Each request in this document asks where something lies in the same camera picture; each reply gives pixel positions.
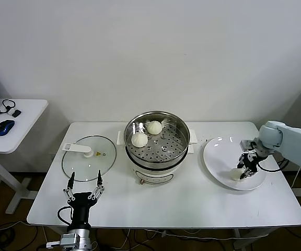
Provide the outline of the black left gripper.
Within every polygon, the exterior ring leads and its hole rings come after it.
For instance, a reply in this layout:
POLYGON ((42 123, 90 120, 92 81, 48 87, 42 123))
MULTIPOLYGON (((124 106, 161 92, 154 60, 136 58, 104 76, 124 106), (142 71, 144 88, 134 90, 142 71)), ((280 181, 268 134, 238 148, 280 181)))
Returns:
POLYGON ((72 207, 72 221, 67 227, 68 230, 85 229, 90 230, 89 224, 89 211, 93 207, 98 199, 103 194, 105 188, 103 186, 103 179, 101 176, 101 170, 98 171, 97 186, 92 192, 81 192, 73 194, 73 186, 75 180, 75 172, 67 183, 67 188, 63 190, 67 197, 68 205, 72 207))

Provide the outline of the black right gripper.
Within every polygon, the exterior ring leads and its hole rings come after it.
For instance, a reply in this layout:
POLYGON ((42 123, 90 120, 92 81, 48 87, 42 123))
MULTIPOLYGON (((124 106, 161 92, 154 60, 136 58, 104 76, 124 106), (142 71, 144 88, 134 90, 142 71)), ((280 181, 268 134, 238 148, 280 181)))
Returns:
POLYGON ((253 176, 258 172, 258 165, 264 157, 257 155, 256 152, 244 152, 239 158, 239 163, 237 168, 242 168, 243 172, 240 175, 240 179, 245 179, 247 177, 253 176))

